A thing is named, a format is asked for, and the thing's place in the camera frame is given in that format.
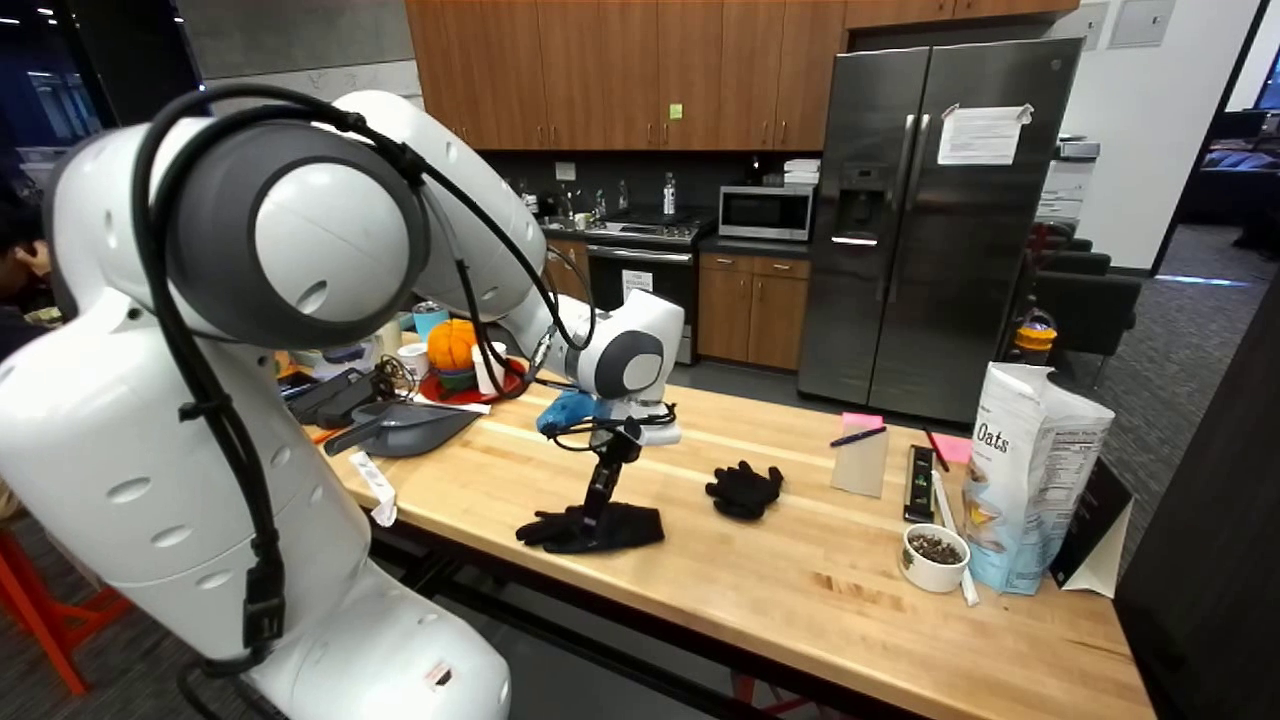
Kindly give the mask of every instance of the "stainless steel refrigerator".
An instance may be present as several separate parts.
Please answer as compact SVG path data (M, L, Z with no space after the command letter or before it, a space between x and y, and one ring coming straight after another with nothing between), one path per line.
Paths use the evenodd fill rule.
M838 50L798 393L973 421L1081 40Z

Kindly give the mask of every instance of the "microwave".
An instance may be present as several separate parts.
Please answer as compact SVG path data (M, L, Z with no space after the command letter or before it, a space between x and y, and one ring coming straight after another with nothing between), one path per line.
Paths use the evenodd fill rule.
M812 205L794 182L720 182L720 237L807 243Z

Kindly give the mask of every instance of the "wooden cabinet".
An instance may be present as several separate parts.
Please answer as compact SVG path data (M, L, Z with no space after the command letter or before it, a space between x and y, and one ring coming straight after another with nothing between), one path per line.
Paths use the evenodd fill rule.
M954 0L845 0L847 29L942 23L952 16Z
M593 256L583 240L546 240L543 280L551 291L593 299Z
M424 105L488 152L819 152L845 0L403 0Z
M825 146L845 0L663 0L659 42L659 146Z
M954 0L954 20L978 16L1064 16L1081 9L1081 0Z
M807 261L698 256L697 351L716 360L798 368Z
M747 256L698 256L697 273L697 351L720 360L747 360L751 273Z
M780 23L780 146L825 146L831 61L845 49L845 0L786 0Z
M747 356L769 368L798 368L807 261L757 256Z
M1081 0L845 0L847 29L952 23L1001 16L1064 16Z

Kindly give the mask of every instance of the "countertop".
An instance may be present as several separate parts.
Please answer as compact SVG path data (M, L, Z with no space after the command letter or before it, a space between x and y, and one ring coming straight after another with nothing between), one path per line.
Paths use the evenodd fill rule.
M881 498L831 482L831 417L720 393L669 388L681 442L643 447L617 498L663 510L663 545L546 557L516 527L535 508L578 503L593 455L558 452L533 422L551 388L495 404L449 447L376 460L398 522L543 573L578 592L772 655L920 717L1150 717L1117 607L1091 592L929 595L901 577L901 508L911 426L888 426ZM775 464L783 493L758 522L707 503L711 469ZM328 460L370 498L347 455Z
M551 228L543 224L546 240L593 240L583 228ZM720 250L720 256L807 256L807 243L769 243L769 240L732 240L732 237L705 237L697 240L697 250Z

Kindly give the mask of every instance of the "plastic bag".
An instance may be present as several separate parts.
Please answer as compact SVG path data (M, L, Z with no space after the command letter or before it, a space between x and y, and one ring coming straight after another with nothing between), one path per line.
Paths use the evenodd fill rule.
M1054 388L1048 368L987 364L959 518L978 582L1039 592L1112 421L1104 404Z

